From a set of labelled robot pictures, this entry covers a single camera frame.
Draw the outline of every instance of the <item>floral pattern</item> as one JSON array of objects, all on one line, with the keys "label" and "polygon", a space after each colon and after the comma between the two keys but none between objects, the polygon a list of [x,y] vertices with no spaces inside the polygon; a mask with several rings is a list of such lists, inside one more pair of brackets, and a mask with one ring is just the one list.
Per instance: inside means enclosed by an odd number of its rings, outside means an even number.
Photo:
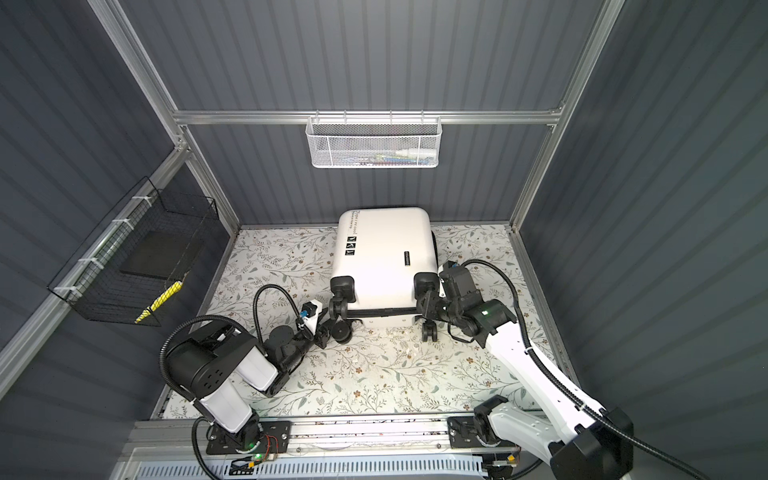
[{"label": "floral pattern", "polygon": [[[552,358],[531,296],[502,225],[434,226],[439,261],[482,258],[502,268],[517,286],[531,341]],[[253,295],[265,283],[288,290],[296,304],[318,298],[328,303],[335,228],[242,230],[225,267],[208,313],[229,316],[253,329]],[[486,299],[511,306],[506,284],[490,269],[470,266]],[[290,307],[275,290],[259,304],[262,331],[291,324]],[[439,341],[422,343],[421,328],[368,329],[353,324],[346,345],[331,341],[314,347],[288,383],[268,399],[237,374],[229,380],[261,416],[350,415],[471,410],[499,394],[525,409],[537,409],[520,382],[476,343],[451,339],[439,325]],[[166,419],[193,418],[194,407],[176,393]]]}]

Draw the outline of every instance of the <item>black pad in basket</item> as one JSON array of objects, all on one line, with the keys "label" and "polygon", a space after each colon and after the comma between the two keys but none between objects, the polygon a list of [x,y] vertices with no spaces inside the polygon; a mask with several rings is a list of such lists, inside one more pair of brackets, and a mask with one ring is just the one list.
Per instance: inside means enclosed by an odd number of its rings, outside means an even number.
[{"label": "black pad in basket", "polygon": [[128,275],[182,280],[200,251],[201,243],[165,232],[148,232],[120,266]]}]

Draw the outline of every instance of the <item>yellow object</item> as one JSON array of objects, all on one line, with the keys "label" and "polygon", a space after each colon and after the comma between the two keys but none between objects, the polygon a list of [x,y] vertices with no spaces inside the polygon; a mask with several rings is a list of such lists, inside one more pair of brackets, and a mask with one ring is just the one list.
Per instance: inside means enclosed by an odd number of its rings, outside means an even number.
[{"label": "yellow object", "polygon": [[168,290],[165,290],[162,293],[162,295],[160,295],[157,299],[155,299],[155,301],[152,303],[151,306],[145,308],[144,311],[141,312],[141,315],[134,321],[134,323],[139,323],[141,320],[143,320],[143,319],[147,318],[149,315],[151,315],[152,312],[154,312],[155,310],[160,308],[160,305],[165,303],[165,300],[168,300],[169,298],[171,298],[174,295],[174,293],[176,293],[179,290],[181,290],[181,285],[182,285],[182,282],[179,280],[176,283],[174,283],[173,285],[169,286]]}]

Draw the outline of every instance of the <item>black wire basket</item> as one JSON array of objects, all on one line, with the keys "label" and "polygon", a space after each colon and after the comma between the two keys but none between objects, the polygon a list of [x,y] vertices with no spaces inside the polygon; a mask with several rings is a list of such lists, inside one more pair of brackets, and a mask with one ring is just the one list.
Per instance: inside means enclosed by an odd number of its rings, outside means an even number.
[{"label": "black wire basket", "polygon": [[78,248],[88,258],[74,254],[48,284],[85,319],[160,326],[212,241],[219,219],[214,199],[153,189],[136,200],[124,219],[112,220],[111,234],[95,250]]}]

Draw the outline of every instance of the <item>wire basket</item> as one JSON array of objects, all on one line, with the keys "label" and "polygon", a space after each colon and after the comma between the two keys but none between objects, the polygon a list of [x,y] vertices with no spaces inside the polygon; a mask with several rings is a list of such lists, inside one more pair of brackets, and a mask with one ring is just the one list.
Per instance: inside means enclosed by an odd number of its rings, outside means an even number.
[{"label": "wire basket", "polygon": [[306,139],[318,168],[437,167],[442,124],[320,123],[310,118]]},{"label": "wire basket", "polygon": [[198,253],[213,240],[214,199],[169,190],[136,198],[140,203],[112,220],[117,227],[92,255],[70,259],[76,274],[62,267],[48,284],[85,319],[160,326]]}]

